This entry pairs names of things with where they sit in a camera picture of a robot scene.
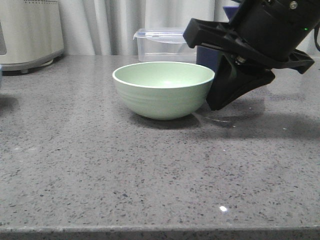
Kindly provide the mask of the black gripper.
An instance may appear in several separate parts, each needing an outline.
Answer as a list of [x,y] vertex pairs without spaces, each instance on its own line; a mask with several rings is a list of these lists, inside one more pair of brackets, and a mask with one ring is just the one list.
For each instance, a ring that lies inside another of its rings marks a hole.
[[271,69],[304,74],[314,60],[297,46],[319,22],[318,0],[244,0],[229,22],[192,18],[183,33],[190,48],[205,46],[227,52],[218,57],[206,98],[210,109],[221,110],[270,84],[275,79]]

